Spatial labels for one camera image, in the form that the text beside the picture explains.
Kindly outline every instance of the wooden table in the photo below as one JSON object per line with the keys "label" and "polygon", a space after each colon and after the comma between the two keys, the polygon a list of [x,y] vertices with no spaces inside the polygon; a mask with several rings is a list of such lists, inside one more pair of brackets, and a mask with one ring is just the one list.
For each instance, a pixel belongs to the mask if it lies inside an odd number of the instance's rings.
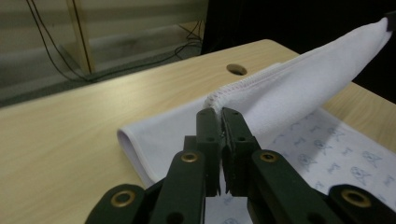
{"label": "wooden table", "polygon": [[[0,110],[0,223],[83,223],[108,190],[142,185],[117,141],[128,123],[182,105],[297,53],[270,40]],[[325,108],[396,151],[396,105],[350,84]]]}

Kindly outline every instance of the white towel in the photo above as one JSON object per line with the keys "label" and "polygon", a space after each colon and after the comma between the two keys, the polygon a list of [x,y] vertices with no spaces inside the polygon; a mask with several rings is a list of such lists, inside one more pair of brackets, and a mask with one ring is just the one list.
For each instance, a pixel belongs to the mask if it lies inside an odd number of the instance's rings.
{"label": "white towel", "polygon": [[[321,48],[224,86],[207,97],[126,125],[118,131],[120,144],[146,186],[166,176],[173,156],[183,148],[184,136],[195,135],[195,115],[203,106],[211,106],[217,112],[224,106],[238,110],[244,115],[262,148],[268,148],[275,139],[279,140],[277,136],[285,135],[282,132],[290,125],[303,119],[343,89],[374,58],[391,36],[391,32],[387,32],[387,25],[387,19],[383,19],[362,26]],[[344,131],[335,128],[334,132]],[[329,136],[329,132],[320,139],[329,139],[326,136]],[[377,148],[367,149],[369,153],[374,153],[372,150]],[[310,158],[312,162],[319,161],[314,155]],[[229,213],[230,209],[237,211],[246,208],[245,203],[237,202],[243,199],[229,200],[227,197],[223,195],[219,199],[208,199],[206,211],[213,206],[219,211],[218,206],[224,206],[224,202],[231,204],[231,201],[234,202],[234,208],[228,208]],[[221,216],[220,212],[211,216],[210,212],[206,212],[206,222],[232,223],[227,222],[230,218],[237,223],[248,223],[246,213],[232,213],[238,216]]]}

